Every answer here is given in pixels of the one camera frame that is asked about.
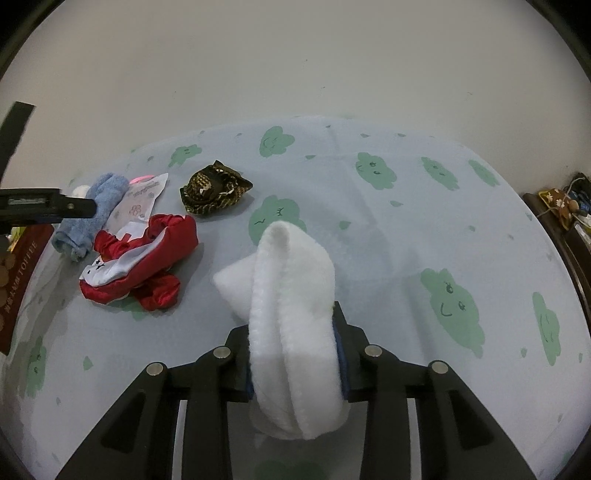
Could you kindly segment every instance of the cartoon cloud face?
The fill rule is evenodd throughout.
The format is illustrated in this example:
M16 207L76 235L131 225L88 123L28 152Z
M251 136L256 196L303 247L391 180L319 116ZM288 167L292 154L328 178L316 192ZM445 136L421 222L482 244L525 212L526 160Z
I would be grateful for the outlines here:
M293 200L278 199L277 196L271 195L263 200L261 207L252 213L248 221L248 233L252 243L258 245L265 229L277 220L293 223L306 231L306 224L300 220L298 204Z
M499 181L488 168L479 164L476 160L468 160L468 163L484 183L489 184L491 187L500 185Z
M470 292L459 286L446 269L438 273L427 268L421 273L421 283L431 293L431 308L445 331L481 358L485 336Z
M184 164L185 160L200 154L202 151L203 150L201 149L201 147L198 147L197 145L189 145L188 147L178 147L170 157L170 163L168 164L168 166L172 167L175 164L182 165Z
M45 381L45 363L47 349L43 346L43 337L38 337L31 349L27 365L27 397L35 398Z
M429 175L433 177L434 180L437 180L441 185L443 185L448 190L458 190L460 187L457 186L457 178L456 176L450 172L447 168L445 168L440 162L437 160L431 160L427 157L422 157L421 160L423 161L423 167Z
M391 189L397 177L382 157L361 152L355 164L359 176L376 190Z
M560 324L558 323L558 317L546 307L544 297L540 292L535 292L532 295L532 300L546 358L550 365L554 365L556 357L560 355L560 340L558 339Z
M261 139L259 153L261 157L269 158L271 155L284 154L296 139L292 135L283 133L281 127L271 127Z

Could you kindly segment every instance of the pink fabric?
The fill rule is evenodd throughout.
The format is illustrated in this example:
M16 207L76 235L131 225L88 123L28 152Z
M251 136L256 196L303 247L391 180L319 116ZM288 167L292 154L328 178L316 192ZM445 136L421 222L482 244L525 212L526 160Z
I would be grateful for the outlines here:
M154 175L144 175L143 177L137 177L136 179L133 179L129 182L130 185L133 185L134 183L139 183L141 181L146 181L146 180L151 180L154 178Z

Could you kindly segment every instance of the bed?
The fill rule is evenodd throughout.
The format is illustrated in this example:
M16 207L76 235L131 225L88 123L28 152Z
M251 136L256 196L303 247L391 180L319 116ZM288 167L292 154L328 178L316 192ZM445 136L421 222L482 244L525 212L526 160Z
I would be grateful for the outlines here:
M44 251L0 377L0 424L35 478L55 478L147 364L190 363L224 343L241 323L212 275L253 253L276 219L329 253L349 323L403 361L448 362L537 478L556 477L591 424L591 339L562 252L485 160L403 129L277 118L145 145L69 179L69 188L105 171L167 172L152 214L184 215L179 188L215 160L254 187L234 207L197 219L200 244L172 269L181 280L175 307L91 303L78 278L95 256L76 264ZM363 406L309 442L257 433L240 407L229 418L236 479L359 478Z

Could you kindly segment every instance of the black metal bar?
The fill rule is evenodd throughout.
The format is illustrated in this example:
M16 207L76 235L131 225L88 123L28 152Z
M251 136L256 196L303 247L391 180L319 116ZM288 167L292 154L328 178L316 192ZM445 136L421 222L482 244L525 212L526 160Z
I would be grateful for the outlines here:
M439 363L439 369L433 368L436 363ZM423 464L430 461L431 455L437 455L437 451L444 453L444 462L437 461L439 470L429 466L427 478L535 480L510 438L447 364L431 363L427 375L435 401L421 403L419 429L421 438L431 436L439 443L430 441L424 449L421 444ZM426 407L432 409L431 414L424 415ZM439 423L435 435L429 430L424 431L429 428L423 423L425 419Z
M222 369L220 388L223 400L247 403L252 397L248 388L250 382L250 353L248 351L248 325L236 327L230 331L226 346L233 356L232 368Z
M173 476L174 441L180 401L179 392L165 385L154 417L148 451L147 472L150 480L169 480Z
M333 310L333 326L339 334L345 357L346 379L342 379L342 381L345 380L348 387L346 398L351 403L367 401L371 397L375 378L361 364L360 352L363 352L363 349L369 345L365 332L347 324L338 301L335 302Z
M0 430L0 479L35 480Z
M26 226L59 223L64 218L92 218L92 199L67 197L59 189L0 189L0 223Z
M19 0L0 18L0 79L29 35L53 12L63 0Z
M164 365L156 375L143 370L77 448L57 480L154 480L150 467L161 459L150 459L150 446L162 433L155 426L166 379Z
M421 474L424 479L444 479L447 472L446 451L442 448L443 429L439 419L437 400L432 393L415 396L419 445L421 450Z
M183 480L232 480L226 402L219 385L220 369L232 354L220 359L213 352L193 366L183 437Z
M4 178L8 162L21 142L22 135L27 128L27 123L34 109L34 105L14 102L0 126L0 181Z
M359 479L410 479L408 403L400 361L386 350L377 358L365 353L362 358L375 369L375 392L368 402Z
M556 29L591 80L591 34L584 0L527 0Z

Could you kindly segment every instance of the black clamp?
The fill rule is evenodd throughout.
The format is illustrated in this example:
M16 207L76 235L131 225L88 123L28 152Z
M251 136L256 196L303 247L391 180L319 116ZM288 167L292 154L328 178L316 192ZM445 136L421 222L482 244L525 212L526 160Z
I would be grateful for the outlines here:
M509 437L442 361L400 361L370 345L335 303L345 398L368 402L360 480L411 477L408 398L415 398L425 480L535 480ZM149 364L75 451L57 480L167 480L178 406L187 400L183 480L232 480L226 403L252 398L248 326L195 363Z

